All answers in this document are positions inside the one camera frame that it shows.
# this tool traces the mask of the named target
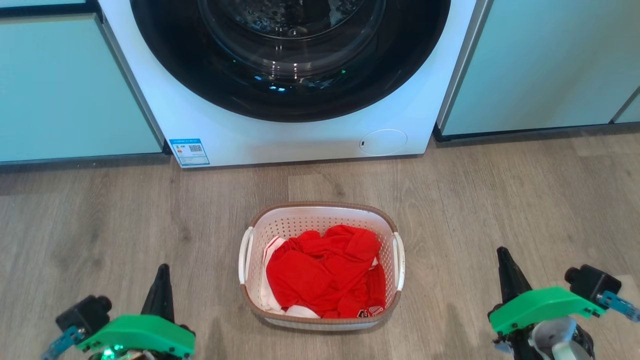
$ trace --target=washing machine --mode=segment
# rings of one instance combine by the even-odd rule
[[[422,154],[476,0],[102,0],[182,167]]]

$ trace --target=blue and white label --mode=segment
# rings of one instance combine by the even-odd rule
[[[169,142],[183,167],[209,165],[209,158],[200,139],[176,139]]]

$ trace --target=laundry pile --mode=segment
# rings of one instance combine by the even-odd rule
[[[304,318],[364,318],[385,303],[381,244],[366,229],[338,225],[321,236],[279,236],[264,249],[260,301],[271,313]]]

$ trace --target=blue connector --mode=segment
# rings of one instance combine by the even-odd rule
[[[77,327],[71,326],[62,336],[49,345],[49,349],[40,356],[40,360],[57,360],[70,347],[80,344],[83,338],[82,332]]]
[[[605,291],[602,295],[598,296],[598,301],[609,308],[625,315],[629,320],[633,322],[640,322],[640,310],[631,304],[629,301],[618,297],[611,291]]]

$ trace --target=brown basket rim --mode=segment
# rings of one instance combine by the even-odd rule
[[[326,208],[345,208],[345,209],[355,209],[355,210],[368,211],[368,212],[374,213],[374,214],[380,216],[382,219],[384,219],[384,221],[386,221],[387,224],[389,225],[389,227],[391,228],[391,231],[393,233],[397,233],[396,224],[394,223],[393,220],[391,220],[391,218],[384,211],[382,211],[382,210],[380,210],[378,208],[375,208],[373,206],[361,205],[361,204],[352,204],[352,203],[348,203],[348,202],[335,202],[335,201],[296,201],[296,202],[284,202],[284,203],[281,203],[281,204],[276,204],[276,205],[273,205],[273,206],[269,206],[267,208],[264,208],[262,211],[260,211],[258,213],[258,215],[256,215],[253,218],[253,220],[251,221],[251,227],[255,227],[258,224],[258,221],[266,213],[269,213],[270,211],[273,211],[273,210],[276,210],[276,209],[282,209],[282,208],[304,208],[304,207],[309,207],[309,206],[326,207]],[[307,324],[318,324],[318,325],[353,325],[353,324],[360,324],[360,323],[378,322],[380,320],[385,319],[389,315],[391,315],[391,313],[394,311],[394,309],[398,305],[398,302],[400,301],[400,296],[402,295],[402,291],[401,290],[396,291],[396,294],[394,295],[394,299],[391,302],[391,304],[387,304],[387,307],[385,308],[385,310],[380,315],[374,316],[372,318],[311,319],[311,318],[297,318],[297,317],[294,317],[294,316],[286,316],[286,315],[269,313],[269,312],[267,312],[265,310],[262,310],[261,308],[259,308],[258,306],[256,306],[253,303],[253,301],[249,297],[249,293],[248,293],[248,291],[246,289],[246,285],[245,284],[241,284],[241,291],[242,291],[242,294],[243,294],[243,297],[244,297],[246,303],[251,308],[251,311],[253,311],[256,315],[259,315],[259,316],[261,316],[263,318],[269,318],[269,319],[273,319],[273,320],[281,320],[281,321],[285,321],[285,322],[307,323]]]

